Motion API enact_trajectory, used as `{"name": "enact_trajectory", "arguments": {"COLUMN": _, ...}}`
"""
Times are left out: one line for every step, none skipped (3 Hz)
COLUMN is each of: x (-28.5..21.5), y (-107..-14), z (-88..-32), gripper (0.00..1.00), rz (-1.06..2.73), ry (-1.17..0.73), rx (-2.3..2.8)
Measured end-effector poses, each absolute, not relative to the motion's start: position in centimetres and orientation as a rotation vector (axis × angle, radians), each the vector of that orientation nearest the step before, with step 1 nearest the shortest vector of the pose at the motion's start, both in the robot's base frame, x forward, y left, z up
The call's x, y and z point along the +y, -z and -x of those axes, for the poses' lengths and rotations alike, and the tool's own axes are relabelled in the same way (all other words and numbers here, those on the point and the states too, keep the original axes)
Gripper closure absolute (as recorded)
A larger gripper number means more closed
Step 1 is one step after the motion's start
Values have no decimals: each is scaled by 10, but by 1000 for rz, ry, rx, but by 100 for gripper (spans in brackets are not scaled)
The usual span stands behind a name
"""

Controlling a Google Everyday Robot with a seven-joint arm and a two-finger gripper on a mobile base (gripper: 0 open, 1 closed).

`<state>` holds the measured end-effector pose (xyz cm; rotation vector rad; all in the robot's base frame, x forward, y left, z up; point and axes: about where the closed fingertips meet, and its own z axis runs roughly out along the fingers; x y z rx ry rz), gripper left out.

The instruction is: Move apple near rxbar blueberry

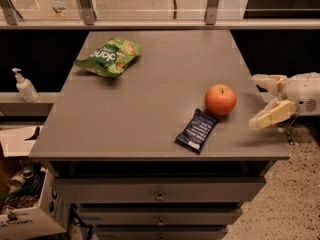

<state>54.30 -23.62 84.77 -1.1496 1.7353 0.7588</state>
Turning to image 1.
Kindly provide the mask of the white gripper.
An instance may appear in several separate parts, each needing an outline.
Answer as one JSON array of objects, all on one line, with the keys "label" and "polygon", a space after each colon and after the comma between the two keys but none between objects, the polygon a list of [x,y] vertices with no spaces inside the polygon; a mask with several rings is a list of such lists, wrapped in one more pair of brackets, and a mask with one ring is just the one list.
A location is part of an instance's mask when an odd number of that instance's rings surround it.
[{"label": "white gripper", "polygon": [[287,98],[279,101],[272,99],[261,111],[252,117],[250,129],[263,129],[297,116],[320,115],[320,73],[311,72],[290,77],[285,75],[255,74],[253,82],[267,92],[277,96],[286,82]]}]

